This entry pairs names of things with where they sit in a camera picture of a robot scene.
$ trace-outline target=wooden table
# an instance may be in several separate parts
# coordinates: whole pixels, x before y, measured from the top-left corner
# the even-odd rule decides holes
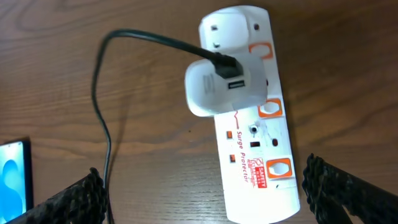
[[[314,152],[397,194],[395,0],[2,0],[0,141],[31,137],[35,202],[103,170],[90,101],[102,36],[128,27],[199,45],[200,19],[235,4],[270,12],[297,175]],[[228,223],[213,120],[185,102],[196,59],[131,39],[108,50],[98,97],[114,139],[116,223]],[[283,223],[315,223],[300,193],[301,211]]]

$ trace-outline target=white power strip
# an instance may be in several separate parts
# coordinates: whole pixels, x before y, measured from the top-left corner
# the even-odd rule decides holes
[[[275,223],[300,210],[285,107],[265,9],[234,6],[203,18],[201,46],[264,62],[267,102],[215,115],[226,213],[236,223]]]

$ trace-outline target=usb charger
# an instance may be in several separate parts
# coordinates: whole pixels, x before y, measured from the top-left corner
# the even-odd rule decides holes
[[[213,116],[263,104],[267,78],[260,57],[231,54],[242,67],[242,75],[222,78],[209,60],[193,62],[185,73],[188,107],[197,116]]]

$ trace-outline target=black cable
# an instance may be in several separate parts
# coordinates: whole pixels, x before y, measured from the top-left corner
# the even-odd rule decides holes
[[[208,50],[172,38],[164,37],[150,32],[145,32],[141,30],[132,30],[132,29],[114,30],[111,31],[107,36],[105,36],[105,38],[102,40],[102,43],[99,47],[99,51],[97,54],[96,65],[93,74],[93,81],[91,83],[91,100],[93,102],[94,111],[99,119],[99,123],[102,125],[102,128],[104,129],[106,143],[108,145],[106,150],[105,165],[104,165],[104,188],[108,192],[108,196],[109,196],[109,180],[108,180],[109,158],[111,157],[112,140],[108,127],[105,123],[105,120],[102,117],[100,108],[98,107],[98,102],[96,98],[96,87],[106,47],[109,41],[116,37],[133,37],[137,39],[148,40],[169,47],[173,47],[176,49],[180,49],[186,52],[190,52],[195,55],[199,55],[203,58],[210,60],[215,66],[216,73],[223,78],[232,78],[238,75],[242,75],[242,68],[235,58],[227,55],[222,55],[220,53],[210,52]],[[114,223],[110,201],[108,203],[106,216],[109,224]]]

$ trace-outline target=white plug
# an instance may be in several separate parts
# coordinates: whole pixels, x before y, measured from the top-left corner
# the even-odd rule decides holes
[[[197,116],[213,116],[263,104],[267,78],[260,57],[231,54],[242,65],[243,75],[224,79],[209,60],[193,62],[185,73],[188,107]]]
[[[199,27],[202,47],[211,50],[233,50],[244,47],[249,41],[248,22],[238,12],[210,14]]]

